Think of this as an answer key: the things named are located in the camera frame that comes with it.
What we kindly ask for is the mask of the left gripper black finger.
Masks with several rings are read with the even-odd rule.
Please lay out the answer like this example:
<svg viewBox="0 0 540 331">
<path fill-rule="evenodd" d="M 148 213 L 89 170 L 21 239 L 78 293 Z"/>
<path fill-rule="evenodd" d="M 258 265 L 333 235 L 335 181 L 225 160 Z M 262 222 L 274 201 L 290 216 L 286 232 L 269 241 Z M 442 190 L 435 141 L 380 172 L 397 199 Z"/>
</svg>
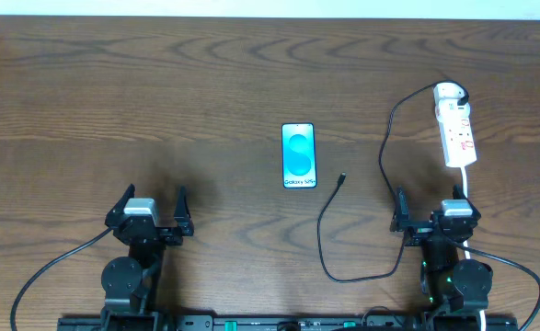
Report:
<svg viewBox="0 0 540 331">
<path fill-rule="evenodd" d="M 129 199 L 134 197 L 135 186 L 130 184 L 122 194 L 121 198 L 115 203 L 112 209 L 108 212 L 108 220 L 116 221 L 124 214 L 124 207 Z"/>
<path fill-rule="evenodd" d="M 191 215 L 187 201 L 187 190 L 185 187 L 179 188 L 178 199 L 173 217 L 180 228 L 191 227 Z"/>
</svg>

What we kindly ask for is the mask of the Samsung Galaxy smartphone blue screen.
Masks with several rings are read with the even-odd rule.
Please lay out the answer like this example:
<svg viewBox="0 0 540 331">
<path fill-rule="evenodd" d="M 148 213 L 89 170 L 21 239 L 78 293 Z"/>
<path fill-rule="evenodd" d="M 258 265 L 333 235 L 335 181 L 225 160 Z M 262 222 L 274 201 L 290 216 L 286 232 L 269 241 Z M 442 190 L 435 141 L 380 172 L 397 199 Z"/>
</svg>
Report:
<svg viewBox="0 0 540 331">
<path fill-rule="evenodd" d="M 312 123 L 284 123 L 281 149 L 283 186 L 287 189 L 315 188 L 315 126 Z"/>
</svg>

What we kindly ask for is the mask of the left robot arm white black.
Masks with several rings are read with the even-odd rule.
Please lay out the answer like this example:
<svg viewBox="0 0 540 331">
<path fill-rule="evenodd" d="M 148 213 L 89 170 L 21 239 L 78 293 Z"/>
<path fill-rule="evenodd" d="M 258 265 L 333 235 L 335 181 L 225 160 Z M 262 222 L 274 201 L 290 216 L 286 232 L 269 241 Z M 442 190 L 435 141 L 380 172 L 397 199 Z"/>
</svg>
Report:
<svg viewBox="0 0 540 331">
<path fill-rule="evenodd" d="M 129 247 L 129 253 L 112 259 L 102 271 L 105 303 L 100 328 L 173 330 L 174 319 L 155 309 L 155 297 L 166 249 L 182 245 L 184 237 L 194 235 L 187 191 L 178 191 L 175 226 L 161 225 L 155 201 L 136 198 L 134 193 L 134 185 L 127 187 L 105 218 L 107 228 Z"/>
</svg>

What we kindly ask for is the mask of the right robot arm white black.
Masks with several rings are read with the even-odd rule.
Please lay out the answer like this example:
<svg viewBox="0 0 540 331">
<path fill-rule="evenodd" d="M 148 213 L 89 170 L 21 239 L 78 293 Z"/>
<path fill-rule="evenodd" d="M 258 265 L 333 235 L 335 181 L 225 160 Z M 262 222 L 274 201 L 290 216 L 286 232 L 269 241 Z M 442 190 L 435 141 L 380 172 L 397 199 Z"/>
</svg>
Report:
<svg viewBox="0 0 540 331">
<path fill-rule="evenodd" d="M 421 289 L 431 301 L 420 318 L 424 330 L 481 327 L 479 313 L 488 308 L 493 271 L 485 263 L 458 256 L 479 219 L 479 211 L 457 186 L 453 197 L 443 200 L 427 221 L 411 218 L 405 191 L 396 190 L 390 230 L 404 235 L 404 246 L 418 246 L 422 252 Z"/>
</svg>

